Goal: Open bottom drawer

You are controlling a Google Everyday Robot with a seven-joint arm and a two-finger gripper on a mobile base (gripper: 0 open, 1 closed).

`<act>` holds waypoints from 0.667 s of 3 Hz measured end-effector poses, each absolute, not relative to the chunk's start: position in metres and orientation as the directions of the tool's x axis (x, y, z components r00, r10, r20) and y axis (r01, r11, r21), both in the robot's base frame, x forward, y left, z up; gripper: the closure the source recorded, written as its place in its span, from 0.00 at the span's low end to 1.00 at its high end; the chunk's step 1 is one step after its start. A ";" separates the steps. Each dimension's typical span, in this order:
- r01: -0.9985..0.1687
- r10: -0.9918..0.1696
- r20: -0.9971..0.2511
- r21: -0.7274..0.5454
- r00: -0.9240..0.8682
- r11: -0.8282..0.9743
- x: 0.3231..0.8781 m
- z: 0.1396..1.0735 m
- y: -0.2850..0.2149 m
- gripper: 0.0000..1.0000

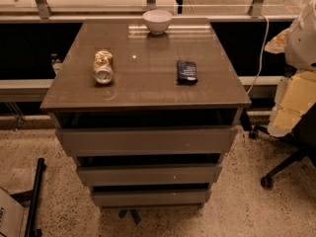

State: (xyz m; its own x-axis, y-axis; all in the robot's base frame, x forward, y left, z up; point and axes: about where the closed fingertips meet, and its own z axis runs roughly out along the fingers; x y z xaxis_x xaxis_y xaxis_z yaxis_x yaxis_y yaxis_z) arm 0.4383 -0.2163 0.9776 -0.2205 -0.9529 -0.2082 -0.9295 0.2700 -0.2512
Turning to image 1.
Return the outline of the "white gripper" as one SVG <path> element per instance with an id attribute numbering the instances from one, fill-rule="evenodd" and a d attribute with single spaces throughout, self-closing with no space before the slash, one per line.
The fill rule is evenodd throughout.
<path id="1" fill-rule="evenodd" d="M 273 37 L 265 46 L 272 54 L 284 53 L 288 29 Z M 304 71 L 290 78 L 281 78 L 276 87 L 268 133 L 283 137 L 290 133 L 316 103 L 316 73 Z"/>

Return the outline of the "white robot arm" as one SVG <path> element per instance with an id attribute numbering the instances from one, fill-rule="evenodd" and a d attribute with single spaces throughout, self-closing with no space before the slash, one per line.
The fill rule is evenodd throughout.
<path id="1" fill-rule="evenodd" d="M 316 0 L 311 0 L 288 29 L 265 46 L 273 54 L 284 53 L 285 62 L 296 72 L 282 78 L 276 87 L 268 133 L 282 137 L 290 133 L 316 103 Z"/>

